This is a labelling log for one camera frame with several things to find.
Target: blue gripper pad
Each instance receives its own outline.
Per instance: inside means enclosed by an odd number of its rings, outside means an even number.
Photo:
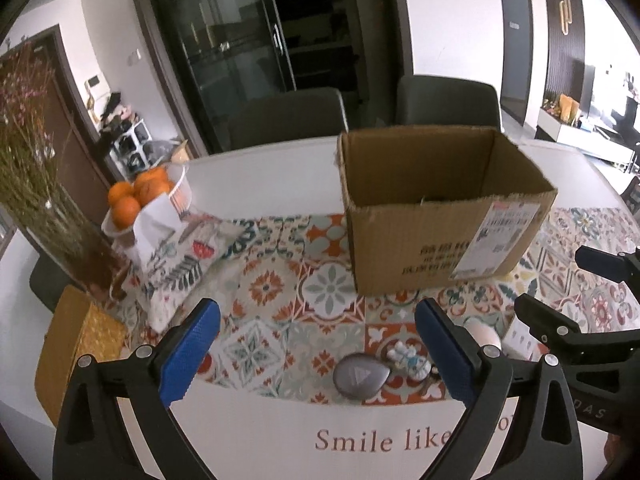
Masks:
[[[477,398],[473,367],[449,328],[426,300],[422,300],[415,307],[415,328],[438,367],[451,397],[464,402],[467,408],[471,407]]]
[[[174,400],[184,397],[220,331],[220,307],[215,301],[207,299],[201,300],[196,308],[204,301],[207,302],[206,306],[191,326],[186,328],[182,339],[160,369],[159,394],[166,408]]]

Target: tile pattern tablecloth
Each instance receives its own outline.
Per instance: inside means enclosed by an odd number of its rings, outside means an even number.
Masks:
[[[209,383],[262,396],[350,404],[332,383],[336,363],[351,352],[384,356],[402,340],[426,352],[413,323],[423,297],[436,298],[456,323],[475,316],[503,335],[513,300],[523,292],[562,311],[584,331],[640,328],[640,307],[625,285],[577,269],[583,244],[609,253],[631,251],[640,230],[621,209],[553,209],[529,250],[506,276],[441,288],[358,296],[351,274],[343,215],[237,221],[245,227],[178,311],[183,319],[201,297],[221,306],[223,323],[198,376]],[[122,317],[132,348],[155,343],[141,312]],[[393,372],[366,404],[445,399],[442,383],[425,392]]]

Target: patterned pillow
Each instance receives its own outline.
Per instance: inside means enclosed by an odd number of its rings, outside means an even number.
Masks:
[[[146,311],[146,324],[163,333],[176,311],[244,227],[210,215],[192,215],[181,234],[162,242],[147,271],[131,266],[122,290]]]

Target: box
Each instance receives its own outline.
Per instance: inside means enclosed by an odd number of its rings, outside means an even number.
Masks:
[[[494,128],[394,126],[338,138],[358,293],[510,272],[557,190]]]
[[[54,426],[58,425],[66,386],[78,358],[91,354],[113,361],[127,335],[126,327],[92,303],[91,297],[67,285],[53,313],[36,369],[36,397]]]

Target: white toy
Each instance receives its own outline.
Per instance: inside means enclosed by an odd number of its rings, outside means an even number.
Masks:
[[[426,357],[417,355],[415,346],[405,345],[402,341],[386,352],[386,357],[394,362],[399,370],[406,370],[407,375],[414,381],[423,381],[431,372],[431,363]]]

